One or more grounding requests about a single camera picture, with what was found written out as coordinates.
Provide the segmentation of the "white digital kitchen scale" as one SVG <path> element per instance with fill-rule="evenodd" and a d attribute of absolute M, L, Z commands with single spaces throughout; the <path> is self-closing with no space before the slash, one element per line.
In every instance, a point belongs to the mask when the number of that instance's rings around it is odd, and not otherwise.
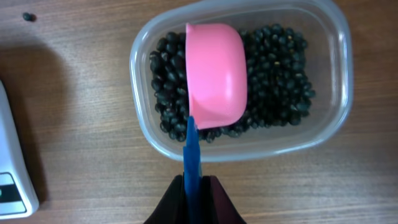
<path fill-rule="evenodd" d="M 25 218 L 39 200 L 22 154 L 11 107 L 1 85 L 1 219 Z"/>

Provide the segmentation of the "black beans in container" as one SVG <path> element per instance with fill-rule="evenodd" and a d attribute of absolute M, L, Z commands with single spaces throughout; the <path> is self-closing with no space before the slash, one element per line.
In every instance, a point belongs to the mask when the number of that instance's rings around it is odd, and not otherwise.
<path fill-rule="evenodd" d="M 301 33 L 280 24 L 238 32 L 245 48 L 248 105 L 237 122 L 200 130 L 199 139 L 208 143 L 223 134 L 238 138 L 251 128 L 299 125 L 309 115 L 316 95 L 304 71 L 308 42 Z M 189 112 L 185 39 L 183 32 L 169 32 L 149 54 L 160 129 L 179 142 L 186 139 Z"/>

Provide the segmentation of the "pink scoop blue handle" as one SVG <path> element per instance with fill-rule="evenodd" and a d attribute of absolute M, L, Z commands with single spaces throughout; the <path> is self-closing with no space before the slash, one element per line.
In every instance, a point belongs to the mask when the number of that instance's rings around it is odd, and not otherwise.
<path fill-rule="evenodd" d="M 185 62 L 190 116 L 183 148 L 189 223 L 202 223 L 202 178 L 198 132 L 235 123 L 247 105 L 243 42 L 226 24 L 186 24 Z"/>

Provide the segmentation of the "stray black bean near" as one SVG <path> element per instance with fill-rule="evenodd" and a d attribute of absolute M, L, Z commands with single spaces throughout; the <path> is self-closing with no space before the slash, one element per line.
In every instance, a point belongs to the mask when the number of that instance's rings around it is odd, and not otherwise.
<path fill-rule="evenodd" d="M 22 18 L 23 18 L 23 20 L 28 21 L 28 22 L 34 22 L 35 21 L 35 15 L 31 14 L 29 12 L 23 12 L 22 13 Z"/>

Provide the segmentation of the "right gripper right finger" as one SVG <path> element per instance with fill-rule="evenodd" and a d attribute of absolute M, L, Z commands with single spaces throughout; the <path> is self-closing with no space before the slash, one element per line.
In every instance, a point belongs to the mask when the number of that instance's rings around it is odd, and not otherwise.
<path fill-rule="evenodd" d="M 202 178 L 202 218 L 205 224 L 246 224 L 214 175 Z"/>

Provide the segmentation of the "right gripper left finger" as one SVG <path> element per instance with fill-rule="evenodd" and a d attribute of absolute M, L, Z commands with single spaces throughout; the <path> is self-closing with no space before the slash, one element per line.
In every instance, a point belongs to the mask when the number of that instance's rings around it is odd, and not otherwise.
<path fill-rule="evenodd" d="M 185 190 L 182 175 L 176 175 L 144 224 L 184 224 Z"/>

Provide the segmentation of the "clear plastic container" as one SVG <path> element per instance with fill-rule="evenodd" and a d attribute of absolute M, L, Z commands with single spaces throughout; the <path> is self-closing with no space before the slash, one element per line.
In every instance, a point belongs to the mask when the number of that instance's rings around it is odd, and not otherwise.
<path fill-rule="evenodd" d="M 316 146 L 334 135 L 353 103 L 353 52 L 348 21 L 329 0 L 200 1 L 154 17 L 132 45 L 129 68 L 137 117 L 148 142 L 161 154 L 180 161 L 183 144 L 160 130 L 150 82 L 149 54 L 170 31 L 183 32 L 186 23 L 224 23 L 236 29 L 256 29 L 279 23 L 308 41 L 305 73 L 315 90 L 310 114 L 298 126 L 250 129 L 238 138 L 221 136 L 202 141 L 203 162 L 226 162 L 276 156 Z"/>

